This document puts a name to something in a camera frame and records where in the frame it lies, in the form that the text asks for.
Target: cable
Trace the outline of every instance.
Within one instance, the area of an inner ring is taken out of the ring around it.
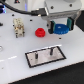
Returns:
[[[10,5],[8,5],[7,3],[5,3],[4,1],[0,0],[0,3],[2,3],[3,5],[5,5],[8,9],[12,10],[12,11],[15,11],[15,12],[18,12],[18,13],[21,13],[21,14],[28,14],[28,15],[34,15],[33,13],[31,12],[27,12],[27,11],[22,11],[22,10],[18,10]]]
[[[32,15],[32,16],[46,16],[46,10],[45,8],[40,8],[38,10],[34,10],[31,12],[27,12],[27,11],[22,11],[22,10],[18,10],[10,5],[8,5],[7,3],[5,3],[4,1],[0,0],[0,3],[2,3],[3,5],[5,5],[8,9],[21,13],[21,14],[27,14],[27,15]]]

